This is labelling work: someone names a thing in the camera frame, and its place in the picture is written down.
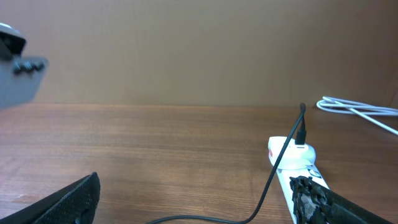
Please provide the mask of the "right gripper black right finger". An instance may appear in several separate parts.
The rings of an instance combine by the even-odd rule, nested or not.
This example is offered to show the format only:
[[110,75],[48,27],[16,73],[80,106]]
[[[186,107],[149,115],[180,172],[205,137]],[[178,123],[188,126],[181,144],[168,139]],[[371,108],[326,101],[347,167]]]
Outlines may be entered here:
[[292,177],[290,188],[297,224],[392,224],[310,177]]

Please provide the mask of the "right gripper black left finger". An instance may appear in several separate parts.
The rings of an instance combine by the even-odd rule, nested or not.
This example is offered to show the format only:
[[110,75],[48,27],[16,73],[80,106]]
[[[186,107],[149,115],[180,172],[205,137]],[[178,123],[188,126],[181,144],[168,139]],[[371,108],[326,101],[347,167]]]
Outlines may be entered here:
[[1,224],[92,224],[100,200],[96,172],[1,219]]

